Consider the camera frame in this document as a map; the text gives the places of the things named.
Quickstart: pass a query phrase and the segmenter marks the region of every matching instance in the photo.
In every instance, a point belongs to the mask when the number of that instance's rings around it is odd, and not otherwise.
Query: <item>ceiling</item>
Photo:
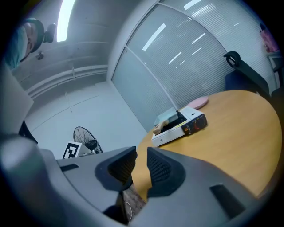
[[[114,40],[140,0],[76,0],[67,40],[43,43],[13,74],[32,98],[74,78],[106,74]],[[57,24],[62,0],[43,0],[29,15]],[[42,51],[44,58],[37,59]]]

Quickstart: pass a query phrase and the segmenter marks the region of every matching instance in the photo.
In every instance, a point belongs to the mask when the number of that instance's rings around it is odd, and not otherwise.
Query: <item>white sheet of paper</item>
[[[4,62],[0,64],[0,84],[0,132],[18,134],[34,101]]]

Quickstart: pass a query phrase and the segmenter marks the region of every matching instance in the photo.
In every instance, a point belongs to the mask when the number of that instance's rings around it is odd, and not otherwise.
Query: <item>floor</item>
[[[123,196],[124,201],[126,202],[125,208],[127,219],[128,221],[131,221],[142,210],[146,203],[138,195],[133,184],[123,192]]]

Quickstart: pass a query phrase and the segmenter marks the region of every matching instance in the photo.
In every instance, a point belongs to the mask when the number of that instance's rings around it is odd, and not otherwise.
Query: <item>black chair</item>
[[[229,73],[225,77],[225,89],[226,90],[248,90],[251,92],[258,92],[274,107],[278,114],[281,125],[284,127],[284,86],[276,89],[269,94],[268,84],[265,79],[254,71],[247,63],[241,60],[240,55],[235,51],[230,51],[224,55],[228,64],[235,69],[235,71]],[[273,71],[278,72],[280,82],[282,78],[283,65],[278,65]]]

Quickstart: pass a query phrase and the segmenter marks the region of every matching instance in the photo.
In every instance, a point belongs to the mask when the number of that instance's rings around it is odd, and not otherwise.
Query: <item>cable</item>
[[[129,219],[129,222],[128,222],[128,223],[130,223],[130,221],[131,221],[131,218],[132,218],[132,209],[131,209],[131,206],[130,206],[130,204],[129,204],[128,202],[125,202],[125,203],[127,203],[127,204],[129,205],[129,207],[130,207],[130,210],[131,210],[131,217],[130,217],[130,219]]]

